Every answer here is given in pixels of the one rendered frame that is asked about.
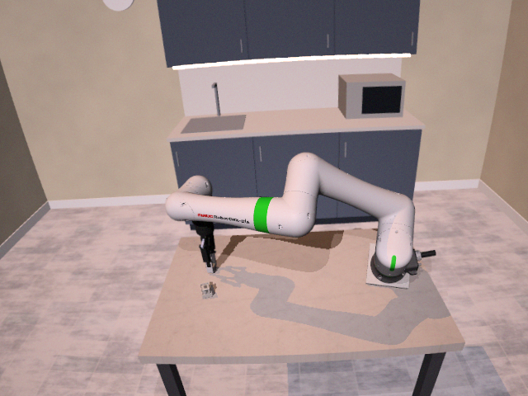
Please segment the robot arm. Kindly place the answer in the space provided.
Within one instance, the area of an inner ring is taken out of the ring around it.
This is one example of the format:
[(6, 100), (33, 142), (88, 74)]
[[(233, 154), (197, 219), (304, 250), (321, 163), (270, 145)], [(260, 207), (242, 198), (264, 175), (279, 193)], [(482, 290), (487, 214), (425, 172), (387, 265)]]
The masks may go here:
[(319, 194), (379, 221), (370, 262), (378, 280), (395, 283), (406, 273), (416, 275), (422, 265), (417, 261), (436, 255), (435, 250), (413, 249), (415, 206), (409, 197), (362, 181), (313, 153), (299, 153), (290, 160), (282, 197), (217, 197), (212, 190), (206, 177), (189, 178), (166, 199), (167, 215), (196, 226), (212, 222), (299, 238), (315, 225)]

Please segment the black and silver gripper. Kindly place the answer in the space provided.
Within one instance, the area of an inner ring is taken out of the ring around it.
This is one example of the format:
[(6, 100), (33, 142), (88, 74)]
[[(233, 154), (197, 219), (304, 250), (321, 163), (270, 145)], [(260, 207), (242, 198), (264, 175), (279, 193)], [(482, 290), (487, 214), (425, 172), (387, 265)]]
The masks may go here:
[[(206, 226), (196, 226), (195, 225), (195, 227), (196, 227), (196, 233), (200, 235), (201, 245), (199, 245), (199, 248), (201, 251), (203, 262), (205, 262), (205, 265), (206, 265), (206, 270), (209, 273), (214, 273), (213, 265), (212, 265), (212, 263), (216, 264), (214, 223), (208, 224)], [(208, 245), (205, 245), (205, 244), (208, 244)], [(210, 254), (211, 254), (211, 257), (210, 257)]]

